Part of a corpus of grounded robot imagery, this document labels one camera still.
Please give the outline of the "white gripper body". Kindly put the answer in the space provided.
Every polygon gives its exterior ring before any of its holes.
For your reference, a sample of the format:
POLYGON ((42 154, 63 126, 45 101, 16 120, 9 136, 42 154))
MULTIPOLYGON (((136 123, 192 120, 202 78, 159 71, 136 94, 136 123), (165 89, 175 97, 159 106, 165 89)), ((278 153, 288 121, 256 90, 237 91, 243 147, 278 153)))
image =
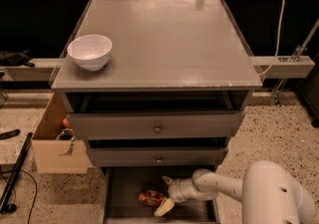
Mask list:
POLYGON ((197 189, 191 178, 171 179, 168 184, 168 196, 175 202, 181 203, 193 199, 197 189))

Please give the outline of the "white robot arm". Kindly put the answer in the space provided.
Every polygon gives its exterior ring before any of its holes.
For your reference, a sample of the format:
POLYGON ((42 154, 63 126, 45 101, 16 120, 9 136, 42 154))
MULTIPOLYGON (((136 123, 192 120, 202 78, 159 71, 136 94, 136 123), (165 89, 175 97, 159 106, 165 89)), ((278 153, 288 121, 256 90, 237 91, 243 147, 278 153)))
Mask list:
POLYGON ((222 193, 242 205, 242 224, 311 224, 316 216, 310 193, 283 167, 259 160, 241 179, 198 169, 189 178, 163 179, 168 197, 155 212, 167 214, 175 204, 188 199, 208 201, 222 193))

